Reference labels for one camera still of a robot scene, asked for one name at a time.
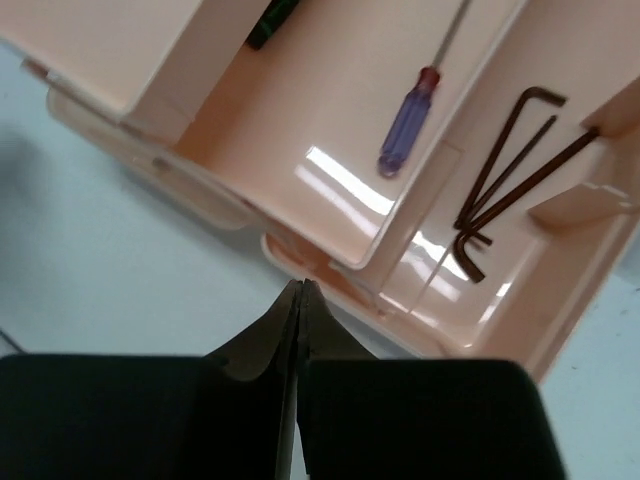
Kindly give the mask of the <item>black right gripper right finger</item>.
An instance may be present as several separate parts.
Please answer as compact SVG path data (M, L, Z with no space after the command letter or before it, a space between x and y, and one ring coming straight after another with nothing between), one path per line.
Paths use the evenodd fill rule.
M535 382L501 359L382 360L305 281L297 422L313 479L562 479Z

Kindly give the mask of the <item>green stubby screwdriver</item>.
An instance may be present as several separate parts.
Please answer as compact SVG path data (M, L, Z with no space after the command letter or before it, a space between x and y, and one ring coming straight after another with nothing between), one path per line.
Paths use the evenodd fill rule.
M261 49L291 16L299 0L272 0L255 24L245 43L253 50Z

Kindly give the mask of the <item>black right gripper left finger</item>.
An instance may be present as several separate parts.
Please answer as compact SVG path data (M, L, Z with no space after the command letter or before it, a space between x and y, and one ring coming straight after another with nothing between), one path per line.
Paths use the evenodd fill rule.
M285 479L300 285L204 356L1 361L5 479Z

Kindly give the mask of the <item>long brown hex key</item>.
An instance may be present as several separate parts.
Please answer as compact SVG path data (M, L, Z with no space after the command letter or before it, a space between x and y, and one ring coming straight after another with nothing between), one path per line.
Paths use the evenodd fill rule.
M586 146L599 137L600 131L597 127L589 128L583 135L570 143L565 149L559 152L531 176L521 182L517 187L508 192L498 202L492 205L487 211L473 220L469 226L462 229L456 236L453 244L453 256L461 269L466 273L473 283L480 283L485 274L473 262L465 250L466 243L473 237L479 237L480 230L493 221L496 217L506 211L511 205L520 200L525 194L534 189L538 184L548 178L556 170L566 164L571 158L580 153Z

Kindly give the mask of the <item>pink plastic toolbox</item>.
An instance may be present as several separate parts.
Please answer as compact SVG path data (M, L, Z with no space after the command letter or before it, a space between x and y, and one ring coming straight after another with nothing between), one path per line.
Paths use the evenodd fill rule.
M405 350L545 376L639 228L635 1L5 1L51 115Z

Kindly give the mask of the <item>blue clear handle screwdriver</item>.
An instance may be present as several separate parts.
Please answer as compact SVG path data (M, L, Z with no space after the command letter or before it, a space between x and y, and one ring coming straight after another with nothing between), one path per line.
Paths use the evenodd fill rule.
M426 122L434 93L441 80L440 65L451 46L471 4L460 2L442 39L433 61L420 69L413 88L406 94L396 113L377 161L378 173L384 178L396 176L409 158L418 135Z

